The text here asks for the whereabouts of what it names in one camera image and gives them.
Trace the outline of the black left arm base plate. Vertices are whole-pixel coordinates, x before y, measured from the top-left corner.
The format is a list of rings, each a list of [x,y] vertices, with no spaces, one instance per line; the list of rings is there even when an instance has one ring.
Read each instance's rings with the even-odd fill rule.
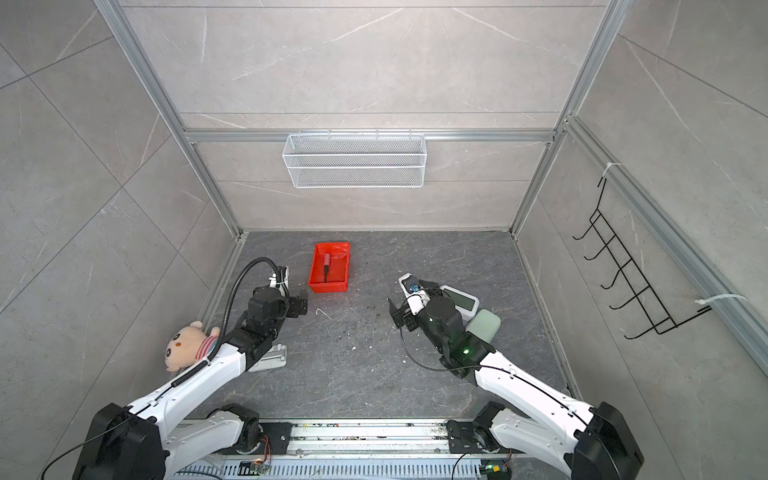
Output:
[[[239,455],[261,455],[287,453],[293,424],[289,422],[251,422],[243,427],[240,437],[227,452]]]

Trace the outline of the red handled screwdriver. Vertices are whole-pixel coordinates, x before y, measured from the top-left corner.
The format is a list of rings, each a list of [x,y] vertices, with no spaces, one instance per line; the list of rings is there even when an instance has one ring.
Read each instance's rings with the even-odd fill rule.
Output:
[[[331,273],[332,254],[325,253],[323,255],[323,282],[329,281],[329,275]]]

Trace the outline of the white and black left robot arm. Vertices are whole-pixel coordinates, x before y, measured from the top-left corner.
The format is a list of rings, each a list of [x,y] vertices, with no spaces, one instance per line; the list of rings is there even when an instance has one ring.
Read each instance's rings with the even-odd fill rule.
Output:
[[[273,346],[288,318],[308,311],[305,291],[287,297],[258,287],[235,328],[203,358],[156,391],[127,406],[109,404],[92,420],[73,476],[76,479],[165,479],[216,451],[259,448],[258,413],[236,404],[206,419],[182,421],[220,387],[253,367]]]

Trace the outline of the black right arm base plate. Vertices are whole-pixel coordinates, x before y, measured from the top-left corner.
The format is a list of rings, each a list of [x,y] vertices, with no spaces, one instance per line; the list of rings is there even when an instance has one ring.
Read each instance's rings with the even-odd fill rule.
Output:
[[[449,420],[445,427],[451,453],[496,453],[500,449],[487,425],[476,421]]]

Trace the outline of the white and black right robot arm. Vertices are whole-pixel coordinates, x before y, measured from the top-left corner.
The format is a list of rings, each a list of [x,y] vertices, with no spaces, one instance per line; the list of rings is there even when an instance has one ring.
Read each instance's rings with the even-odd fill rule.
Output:
[[[624,416],[561,393],[514,365],[492,340],[502,320],[477,297],[406,274],[389,311],[401,331],[421,330],[440,354],[437,371],[498,396],[473,421],[483,449],[529,454],[572,479],[634,479],[644,456]]]

